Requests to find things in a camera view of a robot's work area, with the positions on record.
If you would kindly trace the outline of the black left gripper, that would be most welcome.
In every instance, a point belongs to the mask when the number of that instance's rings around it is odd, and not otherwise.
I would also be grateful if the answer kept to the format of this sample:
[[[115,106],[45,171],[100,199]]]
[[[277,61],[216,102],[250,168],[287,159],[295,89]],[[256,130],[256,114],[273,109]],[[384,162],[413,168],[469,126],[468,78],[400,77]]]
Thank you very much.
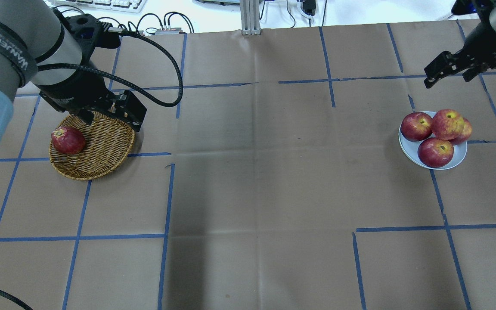
[[[65,17],[56,14],[61,31],[56,43],[39,57],[39,65],[73,64],[95,69],[91,56],[98,48],[116,49],[121,41],[111,23],[101,22],[90,14]],[[71,112],[91,125],[93,110],[107,109],[107,116],[140,132],[146,107],[130,90],[111,92],[98,73],[75,68],[48,69],[39,72],[40,96],[58,112]]]

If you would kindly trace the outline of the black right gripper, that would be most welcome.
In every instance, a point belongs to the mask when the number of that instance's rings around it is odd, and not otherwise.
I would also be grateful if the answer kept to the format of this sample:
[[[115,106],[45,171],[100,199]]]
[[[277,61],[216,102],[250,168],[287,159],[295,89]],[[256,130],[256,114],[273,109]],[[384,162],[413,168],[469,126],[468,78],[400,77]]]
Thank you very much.
[[[463,79],[470,82],[479,74],[496,69],[496,0],[457,0],[451,9],[456,16],[478,14],[480,23],[467,35],[461,53],[443,51],[426,67],[425,87],[464,69]],[[468,63],[468,56],[474,59]]]

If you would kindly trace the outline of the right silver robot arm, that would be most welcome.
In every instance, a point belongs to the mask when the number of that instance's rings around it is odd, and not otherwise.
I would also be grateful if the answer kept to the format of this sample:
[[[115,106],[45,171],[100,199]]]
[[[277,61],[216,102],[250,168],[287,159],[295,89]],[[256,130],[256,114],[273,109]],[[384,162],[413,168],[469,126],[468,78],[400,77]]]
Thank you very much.
[[[470,82],[488,69],[496,69],[496,0],[457,0],[451,12],[455,16],[476,13],[480,23],[459,51],[443,51],[425,67],[424,84],[428,89],[460,72],[465,82]]]

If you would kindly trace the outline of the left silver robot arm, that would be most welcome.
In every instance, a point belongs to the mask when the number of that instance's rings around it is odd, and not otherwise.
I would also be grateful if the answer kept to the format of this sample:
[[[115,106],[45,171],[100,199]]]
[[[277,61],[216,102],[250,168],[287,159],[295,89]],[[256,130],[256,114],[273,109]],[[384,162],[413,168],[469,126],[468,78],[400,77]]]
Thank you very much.
[[[86,124],[98,112],[140,131],[146,107],[131,91],[112,93],[91,61],[97,47],[119,47],[119,36],[90,14],[65,17],[41,0],[0,0],[0,142],[16,92],[28,83],[56,111]]]

